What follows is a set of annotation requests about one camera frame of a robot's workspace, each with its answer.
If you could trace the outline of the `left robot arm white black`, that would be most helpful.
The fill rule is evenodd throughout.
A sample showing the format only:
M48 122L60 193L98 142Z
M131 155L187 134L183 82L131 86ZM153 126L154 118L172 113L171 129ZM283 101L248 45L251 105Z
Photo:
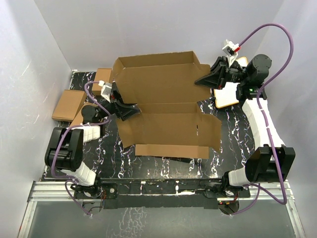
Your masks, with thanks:
M84 143L101 137L102 126L108 123L110 115L125 121L140 112L135 104L123 102L115 82L100 80L96 83L101 86L105 101L84 105L80 110L81 122L68 128L54 128L45 155L45 164L51 168L53 177L58 178L56 170L62 171L76 185L85 186L85 192L92 198L101 195L102 185L96 182L96 173L83 162Z

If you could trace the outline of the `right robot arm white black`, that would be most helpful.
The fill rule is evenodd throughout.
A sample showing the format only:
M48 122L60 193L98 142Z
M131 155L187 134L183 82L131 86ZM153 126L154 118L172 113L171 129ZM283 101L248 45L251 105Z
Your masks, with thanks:
M295 159L295 150L287 147L278 135L267 106L267 96L259 89L269 74L271 59L259 54L247 66L237 61L229 63L227 57L218 57L211 71L195 84L214 90L223 89L228 82L237 83L236 99L242 105L253 138L255 152L241 169L228 171L222 177L221 192L228 197L239 187L253 182L285 181Z

